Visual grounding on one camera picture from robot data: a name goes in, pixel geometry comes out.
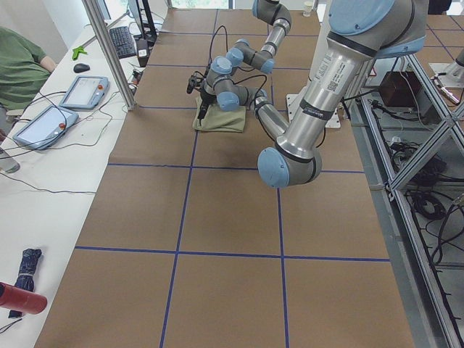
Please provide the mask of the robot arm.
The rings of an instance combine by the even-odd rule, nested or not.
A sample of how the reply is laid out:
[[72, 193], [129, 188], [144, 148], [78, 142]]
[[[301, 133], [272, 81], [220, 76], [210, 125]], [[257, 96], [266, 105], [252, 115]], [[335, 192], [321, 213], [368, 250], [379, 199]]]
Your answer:
[[280, 1], [256, 0], [253, 2], [252, 14], [271, 27], [261, 49], [254, 49], [243, 38], [228, 50], [225, 57], [231, 62], [232, 67], [238, 67], [244, 63], [262, 73], [269, 74], [275, 66], [275, 56], [279, 46], [291, 30], [290, 11]]
[[363, 63], [401, 57], [423, 48], [427, 1], [333, 1], [326, 22], [327, 48], [291, 120], [286, 120], [259, 88], [233, 82], [241, 65], [270, 73], [282, 40], [291, 29], [289, 10], [279, 1], [256, 1], [253, 15], [272, 28], [264, 46], [254, 50], [238, 40], [224, 56], [211, 59], [202, 74], [193, 74], [189, 91], [200, 93], [198, 119], [217, 105], [222, 112], [250, 108], [274, 145], [263, 149], [257, 167], [273, 188], [313, 181], [322, 159], [316, 141]]

